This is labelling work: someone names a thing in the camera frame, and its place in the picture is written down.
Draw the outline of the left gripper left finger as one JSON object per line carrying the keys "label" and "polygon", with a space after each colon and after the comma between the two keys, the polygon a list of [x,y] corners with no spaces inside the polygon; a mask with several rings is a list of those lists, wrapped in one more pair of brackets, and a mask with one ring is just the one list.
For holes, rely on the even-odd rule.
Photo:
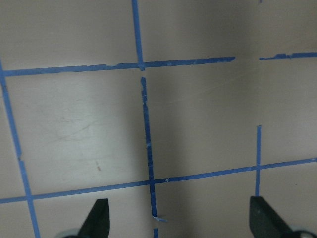
{"label": "left gripper left finger", "polygon": [[110,232],[108,199],[97,199],[79,230],[78,238],[107,238]]}

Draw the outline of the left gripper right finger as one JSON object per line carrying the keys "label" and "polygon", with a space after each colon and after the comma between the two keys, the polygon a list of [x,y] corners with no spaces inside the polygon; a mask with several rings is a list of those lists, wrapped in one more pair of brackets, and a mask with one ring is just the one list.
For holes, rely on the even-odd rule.
{"label": "left gripper right finger", "polygon": [[293,231],[275,210],[260,196],[251,196],[249,227],[255,238],[300,238],[301,232]]}

